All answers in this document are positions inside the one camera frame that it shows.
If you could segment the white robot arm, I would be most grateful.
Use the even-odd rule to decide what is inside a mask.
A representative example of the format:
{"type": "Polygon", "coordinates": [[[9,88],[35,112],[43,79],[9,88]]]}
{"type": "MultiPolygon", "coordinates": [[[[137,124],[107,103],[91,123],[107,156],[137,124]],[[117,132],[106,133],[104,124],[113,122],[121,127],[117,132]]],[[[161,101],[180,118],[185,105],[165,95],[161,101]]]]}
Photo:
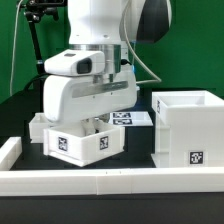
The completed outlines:
{"type": "Polygon", "coordinates": [[[131,42],[155,43],[171,26],[170,0],[68,0],[69,48],[44,63],[46,118],[66,124],[131,108],[131,42]]]}

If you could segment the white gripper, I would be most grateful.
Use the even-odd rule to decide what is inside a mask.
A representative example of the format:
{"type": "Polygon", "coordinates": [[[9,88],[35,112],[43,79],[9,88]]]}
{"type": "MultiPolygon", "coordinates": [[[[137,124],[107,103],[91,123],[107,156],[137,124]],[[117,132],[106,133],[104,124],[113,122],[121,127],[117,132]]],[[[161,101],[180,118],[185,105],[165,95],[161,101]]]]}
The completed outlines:
{"type": "Polygon", "coordinates": [[[90,76],[51,75],[44,84],[45,117],[53,123],[83,120],[86,134],[96,133],[93,117],[131,108],[136,100],[136,79],[131,70],[118,73],[109,83],[93,83],[90,76]]]}

